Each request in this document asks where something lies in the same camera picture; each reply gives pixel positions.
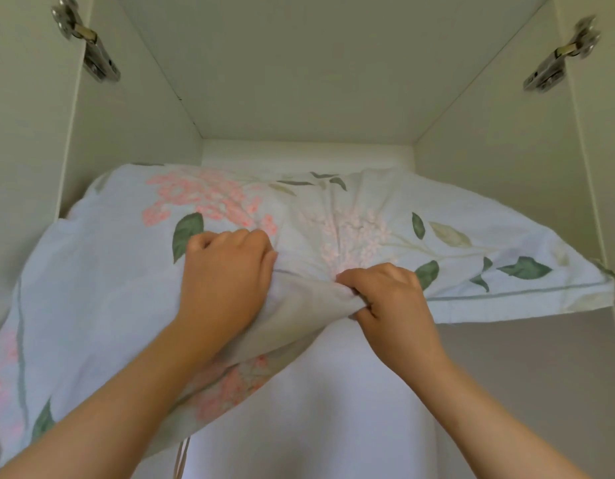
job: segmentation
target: cabinet hinge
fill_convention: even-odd
[[[575,35],[567,45],[558,47],[541,62],[533,74],[523,82],[525,90],[546,92],[565,77],[565,59],[591,53],[600,40],[600,31],[593,28],[595,15],[585,16],[575,24]]]
[[[59,31],[67,40],[72,37],[86,40],[86,53],[83,56],[86,70],[99,82],[119,81],[121,72],[106,52],[97,32],[83,26],[78,10],[79,5],[76,0],[59,0],[59,5],[50,9]]]

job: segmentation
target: person's right hand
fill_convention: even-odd
[[[376,355],[403,380],[411,384],[447,361],[415,273],[379,264],[344,271],[336,282],[365,298],[355,318]]]

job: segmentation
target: beige cord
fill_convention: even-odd
[[[175,459],[175,471],[172,475],[172,479],[181,479],[184,476],[185,459],[187,457],[187,447],[189,445],[190,437],[188,437],[186,440],[179,444],[179,450],[177,450],[177,458]]]

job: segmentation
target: person's left arm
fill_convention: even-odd
[[[195,371],[264,304],[276,252],[262,231],[188,242],[176,318],[126,368],[0,469],[0,479],[127,479]]]

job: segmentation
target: forearm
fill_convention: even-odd
[[[479,479],[588,479],[448,358],[406,379]]]
[[[194,371],[217,350],[177,320],[128,366],[0,470],[0,479],[126,479]]]

